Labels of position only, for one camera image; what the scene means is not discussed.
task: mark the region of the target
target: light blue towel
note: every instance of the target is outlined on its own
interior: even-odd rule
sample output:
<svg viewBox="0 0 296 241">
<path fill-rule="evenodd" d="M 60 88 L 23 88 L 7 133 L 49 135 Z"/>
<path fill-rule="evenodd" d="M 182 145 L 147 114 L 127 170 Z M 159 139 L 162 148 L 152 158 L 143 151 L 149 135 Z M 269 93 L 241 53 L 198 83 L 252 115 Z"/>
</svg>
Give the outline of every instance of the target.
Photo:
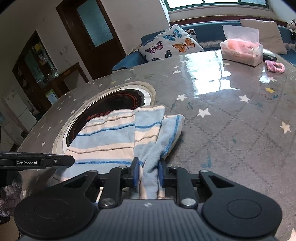
<svg viewBox="0 0 296 241">
<path fill-rule="evenodd" d="M 71 143 L 65 155 L 75 164 L 57 172 L 61 181 L 88 170 L 108 173 L 112 168 L 130 166 L 140 159 L 139 184 L 132 198 L 164 198 L 158 182 L 159 159 L 166 158 L 178 140 L 184 116 L 165 116 L 162 105 L 116 110 L 90 120 Z"/>
</svg>

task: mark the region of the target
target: blue butterfly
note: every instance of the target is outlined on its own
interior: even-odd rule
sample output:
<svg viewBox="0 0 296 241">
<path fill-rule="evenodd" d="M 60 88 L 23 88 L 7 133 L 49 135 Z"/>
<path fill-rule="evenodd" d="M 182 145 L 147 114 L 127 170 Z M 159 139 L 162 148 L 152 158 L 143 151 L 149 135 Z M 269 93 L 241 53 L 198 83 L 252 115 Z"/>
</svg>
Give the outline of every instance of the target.
<svg viewBox="0 0 296 241">
<path fill-rule="evenodd" d="M 172 55 L 172 52 L 170 51 L 170 50 L 168 50 L 168 51 L 166 51 L 166 53 L 165 53 L 165 58 L 170 58 L 170 57 L 172 57 L 173 55 Z M 162 58 L 153 58 L 153 59 L 151 59 L 152 61 L 157 61 L 157 60 L 160 60 L 160 59 L 162 59 Z"/>
<path fill-rule="evenodd" d="M 175 41 L 175 37 L 177 37 L 177 38 L 181 38 L 182 37 L 182 34 L 180 34 L 180 32 L 177 29 L 175 29 L 173 31 L 173 34 L 172 35 L 164 35 L 163 36 L 163 38 L 168 39 L 169 41 Z"/>
<path fill-rule="evenodd" d="M 155 38 L 149 39 L 146 43 L 143 43 L 143 46 L 146 46 L 148 43 L 152 42 Z"/>
</svg>

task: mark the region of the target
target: white pillow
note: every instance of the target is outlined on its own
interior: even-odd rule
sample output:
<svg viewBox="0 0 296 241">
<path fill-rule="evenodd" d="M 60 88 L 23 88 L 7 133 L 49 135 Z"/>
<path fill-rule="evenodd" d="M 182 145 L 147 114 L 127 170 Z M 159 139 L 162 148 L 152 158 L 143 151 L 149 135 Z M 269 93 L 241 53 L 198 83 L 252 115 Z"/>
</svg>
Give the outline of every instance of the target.
<svg viewBox="0 0 296 241">
<path fill-rule="evenodd" d="M 203 51 L 203 48 L 179 25 L 175 24 L 139 47 L 148 62 Z"/>
<path fill-rule="evenodd" d="M 276 22 L 257 19 L 240 19 L 240 22 L 243 27 L 259 30 L 259 43 L 263 45 L 263 48 L 277 54 L 287 54 Z"/>
</svg>

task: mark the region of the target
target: purple butterfly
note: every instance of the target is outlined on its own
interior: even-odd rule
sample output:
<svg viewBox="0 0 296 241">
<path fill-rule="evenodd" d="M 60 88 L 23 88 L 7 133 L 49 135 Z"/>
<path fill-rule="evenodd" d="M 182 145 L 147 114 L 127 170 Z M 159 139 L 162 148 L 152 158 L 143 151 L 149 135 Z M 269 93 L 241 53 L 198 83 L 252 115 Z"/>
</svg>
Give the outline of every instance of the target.
<svg viewBox="0 0 296 241">
<path fill-rule="evenodd" d="M 145 52 L 156 53 L 156 50 L 161 50 L 163 45 L 161 45 L 161 41 L 159 41 L 154 47 L 146 49 Z"/>
</svg>

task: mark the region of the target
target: window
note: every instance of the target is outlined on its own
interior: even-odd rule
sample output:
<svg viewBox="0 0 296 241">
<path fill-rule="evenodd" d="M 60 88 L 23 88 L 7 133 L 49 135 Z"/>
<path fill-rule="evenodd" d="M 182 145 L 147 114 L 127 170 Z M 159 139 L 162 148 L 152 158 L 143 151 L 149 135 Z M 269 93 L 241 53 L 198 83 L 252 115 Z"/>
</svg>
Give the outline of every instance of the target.
<svg viewBox="0 0 296 241">
<path fill-rule="evenodd" d="M 268 8 L 267 0 L 165 0 L 165 3 L 168 11 L 186 7 L 216 4 L 239 4 Z"/>
</svg>

